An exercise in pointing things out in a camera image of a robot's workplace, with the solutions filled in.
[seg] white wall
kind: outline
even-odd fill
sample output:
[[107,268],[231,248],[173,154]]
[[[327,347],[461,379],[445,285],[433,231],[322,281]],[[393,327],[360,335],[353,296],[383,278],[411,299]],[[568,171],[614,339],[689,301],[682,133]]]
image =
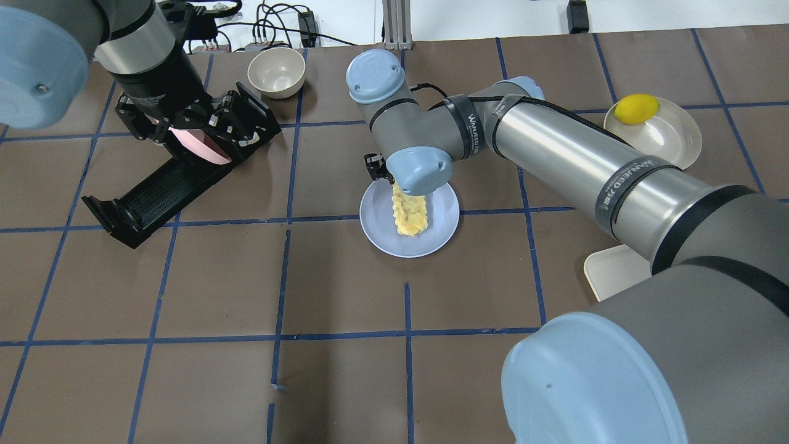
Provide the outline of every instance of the white wall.
[[[307,5],[315,12],[324,34],[359,44],[381,40],[382,0],[294,3]],[[211,7],[211,3],[202,5]],[[254,21],[257,5],[245,2],[241,20]],[[567,0],[411,0],[412,34],[414,40],[565,34],[566,7]],[[589,0],[587,7],[591,32],[789,23],[789,0]],[[298,29],[295,12],[281,15],[288,28]],[[234,48],[252,41],[249,26],[222,30],[233,40]],[[294,46],[300,45],[297,33],[291,33],[291,39]],[[340,43],[322,39],[321,44]]]

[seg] metal frame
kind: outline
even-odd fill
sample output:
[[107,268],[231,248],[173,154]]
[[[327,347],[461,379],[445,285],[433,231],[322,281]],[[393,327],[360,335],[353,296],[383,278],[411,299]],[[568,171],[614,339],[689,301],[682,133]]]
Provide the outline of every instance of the metal frame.
[[411,0],[383,0],[386,49],[411,49]]

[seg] black label band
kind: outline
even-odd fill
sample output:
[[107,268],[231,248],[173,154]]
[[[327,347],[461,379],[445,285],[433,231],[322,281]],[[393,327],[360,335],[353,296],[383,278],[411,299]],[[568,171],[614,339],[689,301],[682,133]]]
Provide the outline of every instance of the black label band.
[[485,135],[482,131],[482,120],[469,97],[464,94],[449,96],[443,100],[447,110],[460,130],[463,140],[463,159],[477,154],[484,144]]
[[624,199],[641,180],[646,179],[646,176],[665,168],[679,169],[657,156],[642,156],[617,170],[597,195],[594,209],[597,225],[609,235],[616,237],[614,222]]
[[789,317],[789,287],[777,277],[751,264],[721,256],[700,256],[682,265],[696,265],[723,273],[747,285],[767,299],[781,313]]
[[698,202],[679,217],[674,226],[663,237],[663,242],[657,248],[655,259],[652,261],[652,274],[658,274],[670,267],[685,241],[715,211],[737,198],[755,193],[756,191],[751,190],[747,186],[729,185],[699,199]]

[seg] power adapter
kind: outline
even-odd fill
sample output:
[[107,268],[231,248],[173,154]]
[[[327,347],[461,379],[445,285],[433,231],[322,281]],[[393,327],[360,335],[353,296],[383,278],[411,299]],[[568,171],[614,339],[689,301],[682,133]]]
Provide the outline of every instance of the power adapter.
[[570,34],[589,32],[589,14],[584,0],[570,0],[567,4],[567,28]]
[[303,47],[315,47],[318,40],[318,24],[315,22],[315,14],[312,11],[298,14],[298,28],[301,31],[301,45]]

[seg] silver robot arm segment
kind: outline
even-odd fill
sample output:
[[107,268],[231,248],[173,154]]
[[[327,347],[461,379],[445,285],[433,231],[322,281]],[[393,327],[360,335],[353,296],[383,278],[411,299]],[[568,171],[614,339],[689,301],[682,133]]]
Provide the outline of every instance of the silver robot arm segment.
[[653,277],[516,345],[502,372],[517,442],[785,442],[789,208],[709,186],[542,100],[527,77],[424,112],[399,61],[346,80],[401,188],[426,194],[485,145],[652,264]]

